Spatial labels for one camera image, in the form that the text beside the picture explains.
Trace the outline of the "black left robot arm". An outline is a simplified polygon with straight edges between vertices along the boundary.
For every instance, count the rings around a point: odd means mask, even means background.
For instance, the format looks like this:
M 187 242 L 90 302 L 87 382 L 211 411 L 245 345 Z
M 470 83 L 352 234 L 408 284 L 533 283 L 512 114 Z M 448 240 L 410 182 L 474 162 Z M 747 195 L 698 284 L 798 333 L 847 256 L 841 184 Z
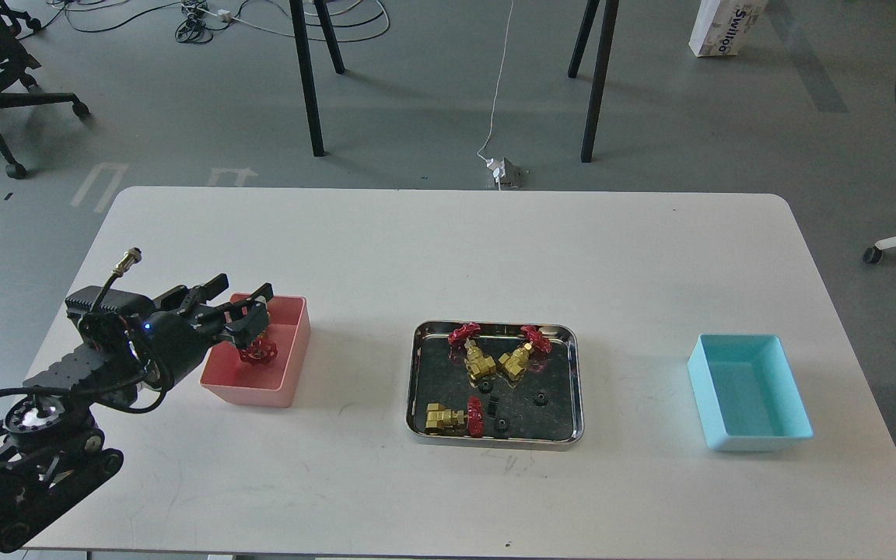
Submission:
M 273 287 L 211 305 L 229 280 L 178 285 L 156 298 L 114 290 L 114 278 L 65 298 L 82 343 L 60 361 L 0 390 L 16 397 L 0 419 L 0 552 L 20 549 L 121 470 L 93 405 L 146 414 L 217 344 L 246 350 L 269 326 Z

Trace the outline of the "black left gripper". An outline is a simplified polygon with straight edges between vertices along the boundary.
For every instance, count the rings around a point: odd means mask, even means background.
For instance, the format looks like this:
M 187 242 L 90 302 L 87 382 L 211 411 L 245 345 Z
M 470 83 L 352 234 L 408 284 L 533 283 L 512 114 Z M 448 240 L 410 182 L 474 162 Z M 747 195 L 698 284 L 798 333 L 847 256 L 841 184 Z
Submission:
M 108 383 L 135 378 L 148 369 L 145 383 L 153 390 L 163 387 L 163 373 L 177 385 L 217 341 L 249 348 L 269 326 L 271 283 L 238 302 L 215 307 L 214 333 L 212 323 L 197 322 L 196 316 L 209 309 L 207 301 L 228 287 L 228 275 L 220 273 L 204 284 L 174 286 L 154 299 L 111 289 L 96 310 L 99 316 L 77 329 L 89 354 L 102 359 Z

